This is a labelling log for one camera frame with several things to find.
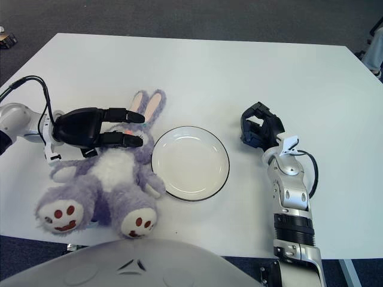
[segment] white belly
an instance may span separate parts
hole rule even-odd
[[[105,192],[110,193],[118,184],[135,183],[134,155],[121,149],[109,149],[103,153],[90,174],[96,176]]]

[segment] floor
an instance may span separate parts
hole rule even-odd
[[[382,0],[0,0],[0,26],[19,40],[0,51],[0,85],[58,32],[345,45],[356,52],[366,49],[382,12]],[[0,280],[65,249],[1,236]],[[226,259],[253,277],[264,261]],[[383,259],[353,262],[363,286],[382,285]],[[324,272],[327,286],[346,286],[337,261],[324,260]]]

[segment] bunny arm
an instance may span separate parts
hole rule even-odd
[[[140,166],[138,171],[139,186],[147,194],[158,199],[166,194],[165,184],[152,170],[149,164]]]
[[[94,166],[98,157],[91,157],[84,160],[61,161],[50,173],[53,181],[66,183],[80,175],[86,175],[89,169]]]

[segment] white plate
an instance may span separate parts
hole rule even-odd
[[[223,144],[199,127],[177,127],[165,133],[154,147],[151,166],[169,194],[190,201],[219,192],[230,169]]]

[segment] purple plush rabbit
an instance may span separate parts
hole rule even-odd
[[[142,137],[142,147],[104,148],[97,157],[63,161],[54,168],[51,178],[65,185],[49,189],[38,203],[36,217],[46,230],[68,234],[97,220],[111,224],[120,236],[150,233],[157,222],[154,198],[166,192],[148,164],[154,149],[150,128],[165,102],[160,90],[150,99],[140,91],[130,110],[143,114],[145,123],[117,124],[110,129]]]

